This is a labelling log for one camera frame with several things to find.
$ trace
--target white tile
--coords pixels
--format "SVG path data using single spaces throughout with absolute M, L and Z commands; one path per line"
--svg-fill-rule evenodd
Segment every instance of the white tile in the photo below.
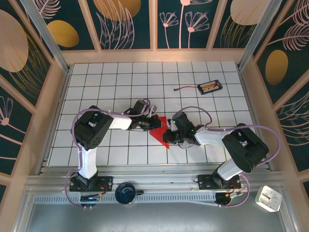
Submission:
M 238 72 L 224 72 L 224 76 L 227 84 L 240 84 Z
M 130 131 L 129 146 L 139 146 L 139 145 L 147 146 L 147 133 L 139 131 Z
M 146 86 L 147 85 L 147 73 L 134 73 L 132 76 L 132 85 Z
M 163 86 L 148 86 L 148 98 L 163 98 Z
M 209 72 L 222 72 L 221 63 L 219 61 L 207 62 Z
M 147 98 L 147 86 L 132 86 L 131 98 Z
M 123 99 L 131 98 L 131 86 L 117 86 L 115 99 L 117 98 L 123 98 Z
M 98 94 L 99 99 L 114 99 L 115 86 L 101 86 Z
M 192 146 L 187 149 L 188 163 L 206 163 L 204 146 Z
M 103 64 L 89 64 L 87 74 L 102 74 Z
M 150 104 L 157 107 L 156 112 L 164 112 L 164 99 L 163 98 L 149 98 Z
M 128 146 L 129 131 L 127 130 L 112 130 L 111 146 Z
M 85 87 L 83 99 L 98 99 L 98 91 L 100 87 Z
M 205 145 L 205 148 L 208 163 L 225 162 L 225 152 L 223 147 L 214 145 Z
M 72 74 L 87 74 L 88 64 L 74 64 Z
M 127 146 L 110 147 L 108 165 L 124 165 L 127 164 Z
M 71 154 L 70 154 L 70 160 L 69 160 L 69 166 L 78 167 L 78 164 L 79 164 L 78 159 L 79 159 L 78 149 L 77 147 L 72 147 Z
M 115 99 L 114 112 L 124 112 L 131 107 L 130 99 Z
M 92 105 L 97 105 L 98 100 L 82 100 L 79 111 L 89 109 Z
M 252 125 L 252 119 L 249 111 L 235 111 L 234 113 L 237 124 L 244 123 L 246 125 Z
M 194 126 L 201 125 L 201 118 L 199 116 L 199 112 L 185 112 L 185 114 Z
M 177 73 L 177 62 L 163 62 L 164 73 Z
M 148 74 L 148 85 L 162 85 L 163 76 L 162 73 L 149 73 Z
M 167 151 L 164 146 L 148 147 L 148 164 L 167 163 Z
M 73 143 L 70 130 L 58 130 L 54 147 L 71 147 Z
M 233 127 L 236 126 L 235 116 L 233 111 L 217 112 L 220 127 Z
M 182 98 L 196 98 L 197 97 L 197 89 L 194 88 L 195 85 L 180 85 L 180 88 L 186 87 L 186 86 L 190 86 L 190 87 L 189 88 L 183 88 L 183 89 L 177 91 L 177 92 L 180 92 L 181 97 Z
M 130 86 L 132 84 L 132 74 L 118 74 L 117 86 Z
M 133 63 L 133 73 L 147 73 L 147 62 Z
M 152 146 L 152 145 L 163 146 L 159 141 L 157 141 L 153 136 L 151 136 L 150 133 L 148 133 L 148 145 L 150 145 L 150 146 Z
M 86 75 L 72 75 L 69 87 L 83 87 L 85 85 Z
M 217 111 L 232 111 L 230 98 L 214 98 Z
M 225 78 L 223 72 L 210 72 L 209 73 L 209 79 L 211 81 L 218 80 L 221 84 L 225 84 Z
M 187 153 L 185 149 L 178 146 L 169 146 L 168 163 L 187 163 Z
M 101 86 L 115 86 L 117 74 L 103 74 Z
M 147 164 L 147 147 L 130 146 L 129 147 L 129 164 Z
M 103 73 L 111 74 L 117 73 L 118 63 L 104 63 L 103 65 Z
M 225 84 L 222 84 L 222 89 L 218 91 L 212 92 L 214 97 L 229 97 L 228 91 L 227 91 L 227 86 Z
M 228 93 L 231 97 L 243 97 L 245 94 L 243 93 L 243 89 L 241 84 L 229 84 L 227 85 Z
M 87 75 L 85 86 L 100 86 L 101 74 Z
M 245 97 L 231 98 L 233 110 L 249 110 Z
M 224 72 L 237 72 L 236 64 L 233 61 L 221 61 Z
M 98 100 L 98 108 L 100 108 L 101 110 L 113 111 L 114 100 L 112 99 Z
M 111 132 L 112 130 L 107 130 L 102 142 L 98 146 L 110 146 Z
M 117 73 L 132 73 L 133 64 L 132 63 L 118 63 Z
M 71 130 L 75 115 L 61 115 L 58 130 Z
M 200 85 L 206 82 L 209 82 L 209 75 L 208 72 L 198 72 L 194 73 L 194 81 L 196 85 Z
M 209 127 L 219 127 L 219 120 L 218 120 L 218 116 L 217 116 L 217 112 L 208 112 L 211 115 L 212 118 L 212 123 L 209 124 Z M 202 119 L 202 125 L 205 125 L 206 123 L 210 122 L 210 118 L 209 116 L 204 113 L 204 112 L 200 112 L 199 113 L 201 115 L 201 119 Z
M 180 91 L 174 91 L 176 88 L 179 88 L 179 85 L 164 85 L 164 96 L 166 98 L 179 98 Z
M 206 111 L 216 111 L 213 98 L 198 98 L 198 106 Z
M 198 106 L 197 103 L 197 98 L 182 98 L 182 107 L 185 108 L 187 106 Z M 185 112 L 190 112 L 190 111 L 199 111 L 199 109 L 196 108 L 188 108 L 185 110 Z
M 62 114 L 77 114 L 79 112 L 79 107 L 81 105 L 81 100 L 76 101 L 64 101 L 64 106 Z
M 192 67 L 193 67 L 193 72 L 197 72 L 197 73 L 203 73 L 203 72 L 207 72 L 207 65 L 206 62 L 202 61 L 202 62 L 192 62 Z
M 66 95 L 66 100 L 82 99 L 83 87 L 69 87 Z
M 194 83 L 194 77 L 192 72 L 185 72 L 185 73 L 180 73 L 178 74 L 179 76 L 179 84 L 184 85 L 184 84 L 195 84 Z
M 67 166 L 71 148 L 53 148 L 52 156 L 49 161 L 49 166 Z
M 109 151 L 110 151 L 109 147 L 98 147 L 97 148 L 97 156 L 96 156 L 97 166 L 107 165 Z
M 163 80 L 165 85 L 178 85 L 178 73 L 164 73 Z
M 192 72 L 191 62 L 177 62 L 178 72 L 179 73 L 189 73 Z
M 165 112 L 177 112 L 182 105 L 179 98 L 165 98 Z
M 161 62 L 148 62 L 148 73 L 162 73 Z

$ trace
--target flower drawing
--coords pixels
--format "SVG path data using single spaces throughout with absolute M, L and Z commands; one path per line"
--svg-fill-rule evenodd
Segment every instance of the flower drawing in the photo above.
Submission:
M 189 39 L 188 39 L 188 48 L 190 48 L 190 37 L 192 32 L 208 30 L 210 28 L 209 23 L 207 23 L 207 12 L 200 13 L 197 12 L 192 17 L 192 12 L 185 14 L 185 21 L 187 23 Z
M 161 19 L 161 22 L 164 26 L 166 44 L 169 48 L 169 41 L 168 41 L 168 35 L 166 33 L 166 28 L 178 25 L 179 21 L 176 20 L 177 16 L 175 15 L 175 12 L 173 12 L 173 13 L 169 12 L 169 13 L 166 13 L 166 14 L 164 12 L 162 12 L 162 13 L 160 13 L 160 19 Z
M 212 0 L 180 0 L 182 6 L 182 11 L 180 15 L 180 26 L 179 26 L 179 48 L 182 47 L 182 24 L 183 24 L 183 10 L 185 6 L 188 5 L 197 5 L 197 4 L 205 4 L 210 3 Z
M 6 100 L 4 99 L 4 97 L 0 96 L 0 128 L 2 126 L 9 126 L 11 128 L 13 128 L 14 130 L 21 132 L 23 134 L 26 134 L 24 131 L 12 126 L 10 124 L 10 116 L 12 114 L 12 110 L 13 110 L 13 100 L 10 98 L 7 98 Z M 0 138 L 6 139 L 12 143 L 21 145 L 22 143 L 9 138 L 3 134 L 0 134 Z M 9 158 L 9 157 L 0 157 L 0 159 L 6 159 L 6 160 L 15 160 L 16 158 Z

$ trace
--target battery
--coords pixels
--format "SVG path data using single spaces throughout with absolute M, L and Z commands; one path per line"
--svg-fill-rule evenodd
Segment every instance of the battery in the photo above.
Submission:
M 197 86 L 199 92 L 204 95 L 222 89 L 222 85 L 218 80 L 209 81 Z

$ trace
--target fern illustration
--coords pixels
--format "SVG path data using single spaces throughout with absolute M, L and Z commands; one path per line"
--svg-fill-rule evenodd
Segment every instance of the fern illustration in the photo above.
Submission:
M 100 44 L 103 49 L 129 49 L 133 46 L 135 32 L 132 16 L 127 8 L 119 3 L 119 11 L 111 0 L 108 8 L 102 0 L 98 1 L 103 17 L 97 14 L 101 25 Z
M 60 0 L 34 0 L 42 18 L 52 19 L 61 8 Z
M 283 20 L 279 26 L 285 23 L 290 18 L 293 18 L 294 22 L 298 25 L 304 25 L 309 22 L 309 0 L 298 0 L 294 13 Z
M 284 37 L 278 40 L 270 42 L 268 45 L 282 41 L 286 50 L 298 50 L 301 51 L 302 47 L 305 47 L 309 42 L 309 24 L 291 26 L 285 33 Z

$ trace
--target white clock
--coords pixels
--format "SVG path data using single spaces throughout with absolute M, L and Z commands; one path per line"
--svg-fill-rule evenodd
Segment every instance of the white clock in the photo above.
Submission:
M 269 212 L 277 212 L 282 203 L 282 195 L 268 186 L 262 186 L 257 192 L 255 202 Z

